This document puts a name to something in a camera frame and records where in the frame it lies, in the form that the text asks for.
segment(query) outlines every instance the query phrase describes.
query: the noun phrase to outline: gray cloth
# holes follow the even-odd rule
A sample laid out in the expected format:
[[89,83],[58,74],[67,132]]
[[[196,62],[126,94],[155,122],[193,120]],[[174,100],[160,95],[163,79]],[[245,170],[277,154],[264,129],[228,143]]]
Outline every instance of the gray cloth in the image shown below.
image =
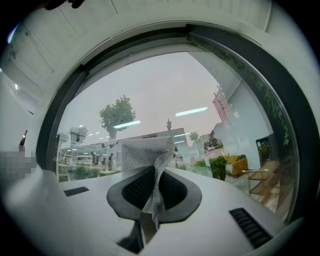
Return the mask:
[[121,171],[129,171],[144,166],[154,166],[154,189],[142,211],[152,214],[158,228],[157,215],[165,210],[164,200],[159,190],[159,180],[175,151],[172,137],[124,139],[122,142]]

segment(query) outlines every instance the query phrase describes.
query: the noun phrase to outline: fluorescent light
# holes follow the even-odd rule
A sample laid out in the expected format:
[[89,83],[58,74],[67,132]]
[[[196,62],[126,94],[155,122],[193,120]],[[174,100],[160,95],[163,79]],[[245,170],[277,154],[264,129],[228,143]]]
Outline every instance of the fluorescent light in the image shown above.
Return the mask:
[[176,117],[180,117],[180,116],[184,116],[184,115],[189,115],[189,114],[193,114],[193,113],[197,113],[197,112],[201,112],[201,111],[205,111],[207,110],[208,107],[201,107],[201,108],[196,108],[196,109],[192,109],[192,110],[188,110],[188,111],[183,111],[183,112],[179,112],[179,113],[175,113]]
[[17,29],[17,27],[18,27],[19,24],[20,24],[20,23],[18,23],[18,24],[14,27],[14,29],[10,32],[10,34],[8,35],[8,37],[7,37],[7,39],[6,39],[6,41],[8,42],[8,44],[11,43],[12,37],[14,36],[14,33],[15,33],[15,31],[16,31],[16,29]]
[[126,123],[123,123],[123,124],[116,125],[113,128],[120,129],[120,128],[127,127],[127,126],[138,125],[140,123],[141,123],[140,121],[126,122]]
[[179,134],[179,135],[174,135],[173,137],[179,137],[179,136],[183,136],[183,135],[188,135],[188,134],[190,134],[191,132],[189,132],[189,133],[184,133],[184,134]]

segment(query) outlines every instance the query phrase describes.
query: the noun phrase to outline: tree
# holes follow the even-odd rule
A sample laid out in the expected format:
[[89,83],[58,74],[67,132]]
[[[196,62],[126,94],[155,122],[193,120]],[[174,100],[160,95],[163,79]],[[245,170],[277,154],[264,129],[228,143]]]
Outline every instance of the tree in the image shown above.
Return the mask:
[[88,129],[85,126],[81,126],[81,127],[72,127],[70,129],[70,134],[71,134],[71,143],[75,143],[75,144],[81,144],[83,142],[83,140],[85,139],[84,137],[87,136],[88,134]]
[[109,133],[110,140],[116,138],[118,131],[122,132],[128,128],[116,129],[114,126],[132,122],[136,118],[136,112],[130,104],[130,98],[125,95],[117,99],[115,104],[106,105],[104,109],[99,111],[99,115],[101,126]]
[[193,141],[193,145],[196,144],[196,147],[199,151],[199,155],[201,156],[201,152],[200,152],[200,149],[199,149],[199,145],[198,145],[198,141],[199,141],[199,135],[196,131],[194,132],[191,132],[190,135],[189,135],[189,138],[190,140]]

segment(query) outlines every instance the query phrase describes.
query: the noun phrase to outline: glass window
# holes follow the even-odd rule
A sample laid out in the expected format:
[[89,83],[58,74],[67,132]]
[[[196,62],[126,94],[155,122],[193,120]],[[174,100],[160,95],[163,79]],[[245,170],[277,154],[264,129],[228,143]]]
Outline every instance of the glass window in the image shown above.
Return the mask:
[[75,97],[58,128],[59,181],[120,172],[121,140],[171,136],[169,168],[230,183],[284,220],[297,173],[285,109],[243,59],[209,50],[137,61]]

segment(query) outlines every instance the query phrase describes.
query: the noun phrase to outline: yellow cushion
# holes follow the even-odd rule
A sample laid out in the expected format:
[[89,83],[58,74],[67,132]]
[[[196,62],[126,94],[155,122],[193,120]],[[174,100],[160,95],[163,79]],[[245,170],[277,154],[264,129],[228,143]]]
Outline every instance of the yellow cushion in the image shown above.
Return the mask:
[[226,163],[227,165],[233,165],[236,161],[239,160],[238,155],[232,155],[229,157],[228,162]]

